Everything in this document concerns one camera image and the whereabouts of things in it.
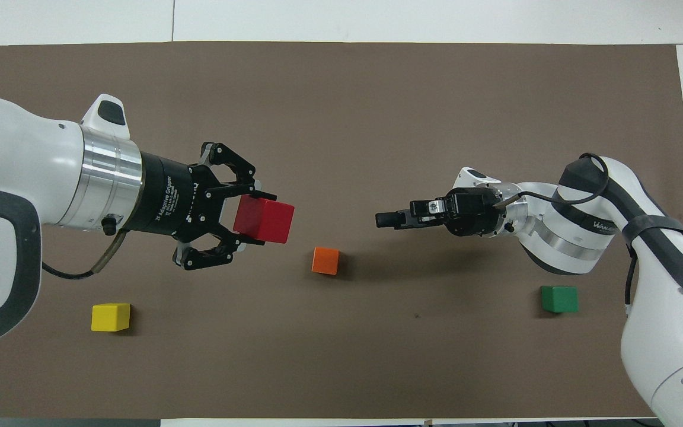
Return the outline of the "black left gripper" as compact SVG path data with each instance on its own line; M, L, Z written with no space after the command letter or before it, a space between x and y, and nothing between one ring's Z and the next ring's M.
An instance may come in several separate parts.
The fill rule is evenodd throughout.
M139 197L139 230L173 236L178 241L174 264L184 270L197 270L230 264L241 246L263 246L265 241L229 230L216 222L224 199L248 195L277 201L262 191L255 180L257 169L222 143L204 142L200 165L141 153L143 183ZM221 182L211 168L225 165L235 181ZM218 245L208 250L192 247L192 241L209 234Z

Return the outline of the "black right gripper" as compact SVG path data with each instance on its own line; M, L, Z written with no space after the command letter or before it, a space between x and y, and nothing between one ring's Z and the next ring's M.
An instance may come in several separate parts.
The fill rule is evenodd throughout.
M409 211L376 213L376 227L413 230L445 224L455 236L493 235L502 216L494 205L500 201L490 187L456 187L445 197L412 200Z

